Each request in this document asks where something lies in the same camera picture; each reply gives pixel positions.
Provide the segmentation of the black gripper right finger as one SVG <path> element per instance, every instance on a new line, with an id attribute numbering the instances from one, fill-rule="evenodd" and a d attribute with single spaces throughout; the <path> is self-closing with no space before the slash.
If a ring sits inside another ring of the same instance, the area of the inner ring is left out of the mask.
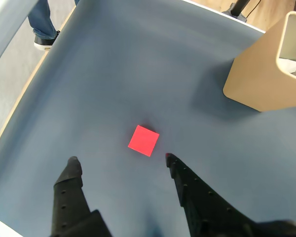
<path id="1" fill-rule="evenodd" d="M 255 222 L 242 214 L 172 153 L 166 166 L 192 237 L 296 237 L 296 222 Z"/>

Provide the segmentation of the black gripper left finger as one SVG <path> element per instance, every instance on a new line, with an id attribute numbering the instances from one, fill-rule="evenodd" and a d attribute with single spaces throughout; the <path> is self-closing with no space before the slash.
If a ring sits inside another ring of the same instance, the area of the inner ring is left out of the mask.
<path id="1" fill-rule="evenodd" d="M 52 237 L 110 237 L 98 210 L 90 211 L 82 191 L 82 168 L 70 157 L 53 186 Z"/>

